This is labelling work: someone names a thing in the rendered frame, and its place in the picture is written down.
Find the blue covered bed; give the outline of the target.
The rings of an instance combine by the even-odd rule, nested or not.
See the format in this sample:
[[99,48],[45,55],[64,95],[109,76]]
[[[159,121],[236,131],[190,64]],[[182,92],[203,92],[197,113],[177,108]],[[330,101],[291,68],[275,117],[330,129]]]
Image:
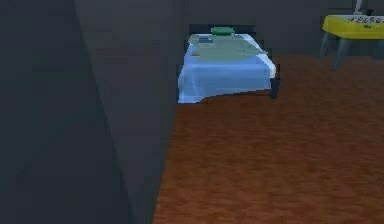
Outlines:
[[[211,34],[212,27],[232,27],[231,36]],[[208,36],[213,43],[199,43]],[[208,97],[268,90],[275,99],[280,76],[268,53],[255,41],[253,25],[191,24],[178,77],[178,102],[194,104]]]

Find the green pillow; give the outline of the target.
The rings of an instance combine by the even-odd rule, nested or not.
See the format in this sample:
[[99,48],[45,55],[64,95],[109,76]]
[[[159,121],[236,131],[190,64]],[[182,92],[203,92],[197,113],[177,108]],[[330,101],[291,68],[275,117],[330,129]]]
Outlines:
[[212,27],[211,34],[216,36],[231,36],[235,33],[232,27]]

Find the yellow table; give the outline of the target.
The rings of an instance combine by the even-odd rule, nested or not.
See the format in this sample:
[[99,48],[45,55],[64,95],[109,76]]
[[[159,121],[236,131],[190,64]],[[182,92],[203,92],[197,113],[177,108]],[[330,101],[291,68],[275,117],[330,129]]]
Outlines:
[[373,59],[384,59],[384,16],[372,15],[327,15],[321,27],[323,31],[319,57],[326,55],[329,38],[339,38],[333,69],[337,70],[355,40],[377,42]]

